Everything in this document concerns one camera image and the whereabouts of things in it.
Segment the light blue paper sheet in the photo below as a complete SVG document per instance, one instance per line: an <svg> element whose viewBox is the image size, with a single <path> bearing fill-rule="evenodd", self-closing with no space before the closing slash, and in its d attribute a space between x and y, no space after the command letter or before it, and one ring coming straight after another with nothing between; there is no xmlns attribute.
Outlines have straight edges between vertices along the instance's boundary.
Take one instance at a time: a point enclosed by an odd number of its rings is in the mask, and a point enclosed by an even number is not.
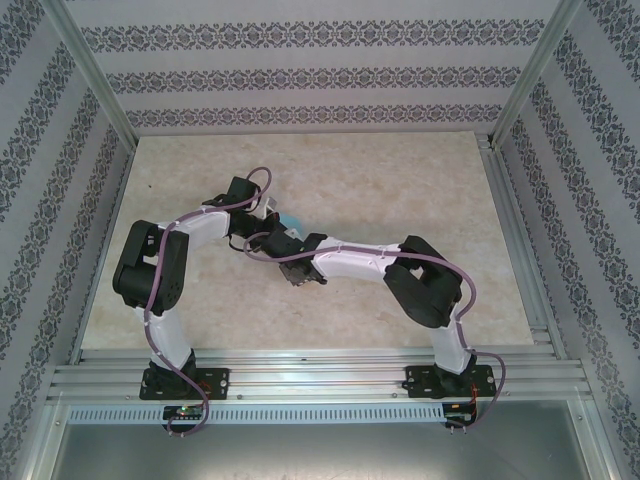
<svg viewBox="0 0 640 480"><path fill-rule="evenodd" d="M296 217L280 212L279 221L285 227L285 230L295 228L304 239L304 229L301 222Z"/></svg>

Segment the small circuit board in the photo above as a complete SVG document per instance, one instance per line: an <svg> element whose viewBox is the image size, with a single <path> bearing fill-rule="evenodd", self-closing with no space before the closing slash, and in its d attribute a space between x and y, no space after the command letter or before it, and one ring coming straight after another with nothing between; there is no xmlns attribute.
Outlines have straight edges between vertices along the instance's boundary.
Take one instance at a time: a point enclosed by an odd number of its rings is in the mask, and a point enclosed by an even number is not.
<svg viewBox="0 0 640 480"><path fill-rule="evenodd" d="M452 424L470 425L475 422L477 405L475 403L445 403L443 405L444 417Z"/></svg>
<svg viewBox="0 0 640 480"><path fill-rule="evenodd" d="M204 408L199 405L165 406L164 421L200 421L204 415Z"/></svg>

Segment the grey metal panel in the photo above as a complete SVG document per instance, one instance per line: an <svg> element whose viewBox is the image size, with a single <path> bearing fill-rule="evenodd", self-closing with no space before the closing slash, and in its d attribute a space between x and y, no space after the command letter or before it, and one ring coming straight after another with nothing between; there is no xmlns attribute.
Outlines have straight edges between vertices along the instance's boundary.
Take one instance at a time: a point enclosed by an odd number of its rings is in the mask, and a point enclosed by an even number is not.
<svg viewBox="0 0 640 480"><path fill-rule="evenodd" d="M600 480L576 440L436 425L218 426L185 439L154 426L72 425L52 480Z"/></svg>

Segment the long aluminium mounting rail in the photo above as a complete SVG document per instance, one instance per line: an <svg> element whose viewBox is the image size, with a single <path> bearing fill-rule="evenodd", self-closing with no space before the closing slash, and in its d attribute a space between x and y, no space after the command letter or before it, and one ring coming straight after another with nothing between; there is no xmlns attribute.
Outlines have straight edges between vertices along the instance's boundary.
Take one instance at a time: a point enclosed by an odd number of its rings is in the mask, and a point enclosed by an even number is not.
<svg viewBox="0 0 640 480"><path fill-rule="evenodd" d="M405 402L405 368L433 361L429 348L224 350L200 349L199 366L230 371L231 403ZM479 364L503 385L501 399L565 400L590 396L579 360L561 360L548 343L499 346ZM86 350L78 363L58 366L49 402L136 403L148 354L143 350Z"/></svg>

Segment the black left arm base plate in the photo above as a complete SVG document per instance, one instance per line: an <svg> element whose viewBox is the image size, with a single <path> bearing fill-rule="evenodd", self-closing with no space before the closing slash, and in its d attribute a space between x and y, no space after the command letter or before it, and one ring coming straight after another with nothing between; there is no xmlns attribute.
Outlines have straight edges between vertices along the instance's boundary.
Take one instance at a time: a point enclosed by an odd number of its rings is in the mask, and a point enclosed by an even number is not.
<svg viewBox="0 0 640 480"><path fill-rule="evenodd" d="M227 399L228 369L197 368L192 382L198 385L209 400ZM202 395L175 372L149 367L143 372L139 398L145 401L198 400L202 399Z"/></svg>

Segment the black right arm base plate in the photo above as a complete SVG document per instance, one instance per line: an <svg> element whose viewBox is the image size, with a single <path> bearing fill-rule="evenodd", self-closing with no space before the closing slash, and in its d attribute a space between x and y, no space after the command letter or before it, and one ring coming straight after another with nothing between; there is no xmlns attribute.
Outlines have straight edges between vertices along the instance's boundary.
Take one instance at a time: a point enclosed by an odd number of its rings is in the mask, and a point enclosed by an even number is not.
<svg viewBox="0 0 640 480"><path fill-rule="evenodd" d="M448 372L435 364L407 366L402 387L410 398L435 400L489 398L497 391L493 370L488 365L470 365L461 374Z"/></svg>

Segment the aluminium frame post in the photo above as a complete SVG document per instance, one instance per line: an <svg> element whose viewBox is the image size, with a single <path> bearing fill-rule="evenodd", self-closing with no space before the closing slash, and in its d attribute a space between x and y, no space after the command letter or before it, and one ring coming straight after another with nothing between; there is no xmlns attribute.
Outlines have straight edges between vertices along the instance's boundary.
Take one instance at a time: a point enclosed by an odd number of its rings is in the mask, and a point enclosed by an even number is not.
<svg viewBox="0 0 640 480"><path fill-rule="evenodd" d="M139 143L139 136L127 118L80 27L67 8L66 2L64 0L39 1L120 140L129 151L135 150Z"/></svg>
<svg viewBox="0 0 640 480"><path fill-rule="evenodd" d="M497 150L509 135L511 125L518 117L581 4L582 0L559 0L496 121L490 135L490 144L493 150Z"/></svg>

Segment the aluminium side rail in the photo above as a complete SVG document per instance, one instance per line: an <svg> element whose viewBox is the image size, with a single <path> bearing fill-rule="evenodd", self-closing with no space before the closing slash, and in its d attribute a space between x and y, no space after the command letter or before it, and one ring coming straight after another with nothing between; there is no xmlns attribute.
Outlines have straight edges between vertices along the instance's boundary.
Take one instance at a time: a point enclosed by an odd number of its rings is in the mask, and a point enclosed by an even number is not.
<svg viewBox="0 0 640 480"><path fill-rule="evenodd" d="M569 356L502 158L492 147L488 135L476 134L475 137L534 341L538 342L541 332L545 331L549 337L546 343L553 347L556 357L567 360Z"/></svg>

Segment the aluminium frame beam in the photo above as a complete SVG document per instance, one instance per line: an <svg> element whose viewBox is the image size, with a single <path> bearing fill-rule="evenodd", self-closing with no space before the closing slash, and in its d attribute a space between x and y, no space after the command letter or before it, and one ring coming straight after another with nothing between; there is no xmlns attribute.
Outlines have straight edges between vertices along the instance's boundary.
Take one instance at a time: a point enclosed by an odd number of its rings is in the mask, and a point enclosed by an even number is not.
<svg viewBox="0 0 640 480"><path fill-rule="evenodd" d="M69 413L70 407L60 402L43 407L19 480L52 479Z"/></svg>
<svg viewBox="0 0 640 480"><path fill-rule="evenodd" d="M601 470L602 480L630 480L626 476L625 468L616 458L614 445L605 429L602 416L594 400L585 400L583 403L584 420L588 423L591 442L596 450L598 468Z"/></svg>

